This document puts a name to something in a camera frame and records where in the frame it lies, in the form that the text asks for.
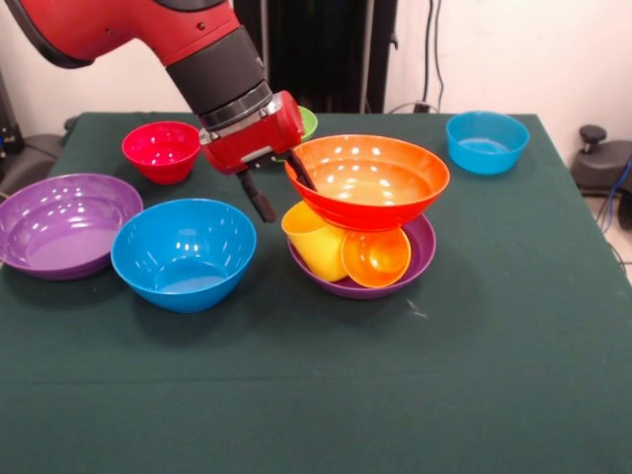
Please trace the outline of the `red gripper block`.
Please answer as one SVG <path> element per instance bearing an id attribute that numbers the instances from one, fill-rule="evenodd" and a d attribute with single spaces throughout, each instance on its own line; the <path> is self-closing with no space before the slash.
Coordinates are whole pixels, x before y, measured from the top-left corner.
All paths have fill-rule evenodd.
<path id="1" fill-rule="evenodd" d="M 287 91 L 272 99 L 250 116 L 218 131 L 201 128 L 198 140 L 208 163 L 224 175 L 237 173 L 241 187 L 264 222 L 273 223 L 277 214 L 267 197 L 255 186 L 249 165 L 267 155 L 287 152 L 287 163 L 304 187 L 316 187 L 306 168 L 291 148 L 301 142 L 304 125 L 299 107 Z"/>

